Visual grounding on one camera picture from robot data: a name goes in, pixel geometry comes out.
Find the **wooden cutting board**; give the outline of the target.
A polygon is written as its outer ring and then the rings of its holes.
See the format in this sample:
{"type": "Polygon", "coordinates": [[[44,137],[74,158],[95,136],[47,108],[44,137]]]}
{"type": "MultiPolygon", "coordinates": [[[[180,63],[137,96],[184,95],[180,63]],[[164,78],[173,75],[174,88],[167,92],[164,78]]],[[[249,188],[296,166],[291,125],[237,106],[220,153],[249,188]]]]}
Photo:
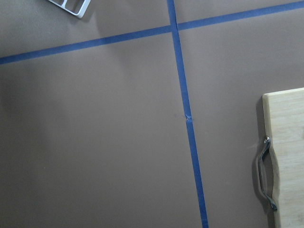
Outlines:
{"type": "Polygon", "coordinates": [[[258,157],[260,191],[274,211],[275,227],[304,226],[304,90],[290,89],[262,96],[266,136],[258,157]],[[273,191],[262,183],[263,157],[273,167],[273,191]]]}

